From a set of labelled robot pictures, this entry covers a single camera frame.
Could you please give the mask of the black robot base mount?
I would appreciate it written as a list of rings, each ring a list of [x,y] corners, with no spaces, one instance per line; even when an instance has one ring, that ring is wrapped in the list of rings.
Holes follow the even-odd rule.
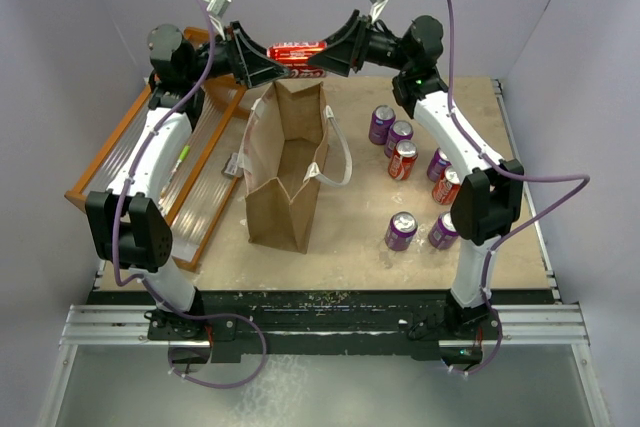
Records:
[[[161,314],[142,291],[96,291],[87,302],[139,307],[149,340],[211,343],[215,363],[262,352],[474,363],[480,347],[497,337],[485,308],[457,314],[444,290],[206,291],[201,304],[208,321]]]

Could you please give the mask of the brown canvas tote bag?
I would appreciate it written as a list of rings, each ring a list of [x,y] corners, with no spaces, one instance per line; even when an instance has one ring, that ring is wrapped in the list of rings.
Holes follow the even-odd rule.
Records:
[[[251,108],[238,161],[249,241],[305,254],[320,187],[344,187],[353,172],[324,83],[272,82]]]

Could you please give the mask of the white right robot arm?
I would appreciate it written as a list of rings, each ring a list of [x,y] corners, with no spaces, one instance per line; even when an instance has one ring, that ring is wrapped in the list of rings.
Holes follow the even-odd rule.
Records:
[[[437,69],[443,37],[442,24],[428,15],[414,19],[398,37],[354,11],[308,63],[341,76],[366,62],[397,70],[392,80],[396,103],[449,158],[460,181],[450,213],[461,244],[444,323],[452,336],[467,338],[490,314],[490,278],[499,243],[520,217],[524,169],[493,150],[455,106],[453,82],[443,80]]]

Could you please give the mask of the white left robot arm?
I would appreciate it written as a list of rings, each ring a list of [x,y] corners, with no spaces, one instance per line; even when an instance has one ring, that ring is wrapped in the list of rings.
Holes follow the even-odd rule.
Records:
[[[286,67],[271,60],[237,21],[210,25],[208,40],[195,47],[172,24],[147,37],[152,71],[144,127],[109,186],[90,192],[85,212],[99,258],[111,263],[120,287],[140,282],[159,314],[184,339],[206,325],[202,296],[172,258],[173,234],[159,206],[179,154],[203,111],[207,80],[233,76],[241,86],[278,80]]]

